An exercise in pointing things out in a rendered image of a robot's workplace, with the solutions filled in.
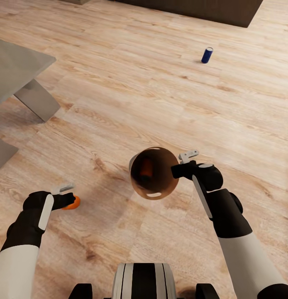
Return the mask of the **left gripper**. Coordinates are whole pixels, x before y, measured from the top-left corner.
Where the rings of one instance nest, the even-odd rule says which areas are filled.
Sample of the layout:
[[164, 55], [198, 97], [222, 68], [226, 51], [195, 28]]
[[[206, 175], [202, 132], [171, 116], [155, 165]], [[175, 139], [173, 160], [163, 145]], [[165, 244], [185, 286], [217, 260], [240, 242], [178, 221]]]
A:
[[61, 209], [63, 208], [64, 206], [67, 206], [67, 205], [70, 205], [70, 204], [73, 204], [74, 203], [74, 200], [76, 200], [76, 198], [73, 196], [73, 193], [67, 193], [67, 194], [64, 194], [64, 195], [57, 195], [59, 197], [59, 205], [57, 206], [56, 209]]

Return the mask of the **can of soda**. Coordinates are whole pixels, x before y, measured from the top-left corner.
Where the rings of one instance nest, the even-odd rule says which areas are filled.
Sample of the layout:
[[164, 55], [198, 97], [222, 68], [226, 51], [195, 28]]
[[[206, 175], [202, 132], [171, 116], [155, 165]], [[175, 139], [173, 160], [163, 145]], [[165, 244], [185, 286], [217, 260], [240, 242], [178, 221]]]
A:
[[152, 177], [152, 172], [153, 172], [153, 167], [154, 167], [154, 161], [153, 159], [145, 158], [142, 160], [142, 165], [140, 168], [140, 179], [144, 182], [148, 181]]
[[203, 64], [207, 64], [210, 57], [211, 57], [211, 54], [213, 52], [213, 48], [212, 47], [207, 47], [205, 52], [204, 52], [204, 55], [203, 55], [203, 58], [202, 58], [202, 63]]
[[64, 206], [63, 210], [72, 210], [72, 209], [76, 209], [80, 203], [81, 203], [81, 199], [78, 197], [78, 196], [75, 196], [74, 197], [76, 198], [76, 200], [74, 200], [74, 203], [73, 204], [70, 204], [70, 205], [67, 205], [67, 206]]

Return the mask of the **trash can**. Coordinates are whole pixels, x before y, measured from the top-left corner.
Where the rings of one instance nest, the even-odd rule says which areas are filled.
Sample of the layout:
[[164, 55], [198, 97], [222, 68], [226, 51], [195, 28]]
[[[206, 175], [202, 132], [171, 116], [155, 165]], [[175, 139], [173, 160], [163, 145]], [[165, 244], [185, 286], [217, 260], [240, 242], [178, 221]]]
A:
[[[142, 160], [153, 159], [154, 167], [150, 180], [144, 182], [140, 179], [139, 173]], [[176, 156], [166, 148], [150, 147], [135, 155], [129, 163], [130, 178], [134, 190], [143, 198], [148, 200], [159, 200], [170, 195], [176, 188], [179, 178], [175, 179], [171, 166], [178, 165]], [[157, 197], [149, 197], [147, 194], [160, 192]]]

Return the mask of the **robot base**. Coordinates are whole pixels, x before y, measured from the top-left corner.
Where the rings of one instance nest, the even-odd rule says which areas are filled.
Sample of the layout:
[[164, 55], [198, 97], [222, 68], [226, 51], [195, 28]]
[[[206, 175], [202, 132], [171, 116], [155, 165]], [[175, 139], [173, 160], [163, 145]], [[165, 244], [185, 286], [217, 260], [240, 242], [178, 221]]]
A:
[[[69, 299], [93, 299], [92, 285], [77, 284], [74, 287]], [[207, 283], [198, 283], [195, 292], [195, 299], [219, 299], [219, 297], [213, 285]]]

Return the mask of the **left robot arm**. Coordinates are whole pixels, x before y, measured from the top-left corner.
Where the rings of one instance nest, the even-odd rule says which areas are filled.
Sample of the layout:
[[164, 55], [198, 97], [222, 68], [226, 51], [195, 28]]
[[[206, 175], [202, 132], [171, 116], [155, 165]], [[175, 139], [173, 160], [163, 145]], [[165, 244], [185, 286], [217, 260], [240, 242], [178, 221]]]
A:
[[42, 234], [45, 233], [51, 210], [74, 203], [75, 188], [67, 182], [54, 186], [53, 193], [37, 191], [23, 203], [23, 211], [7, 230], [7, 239], [0, 251], [0, 299], [30, 299]]

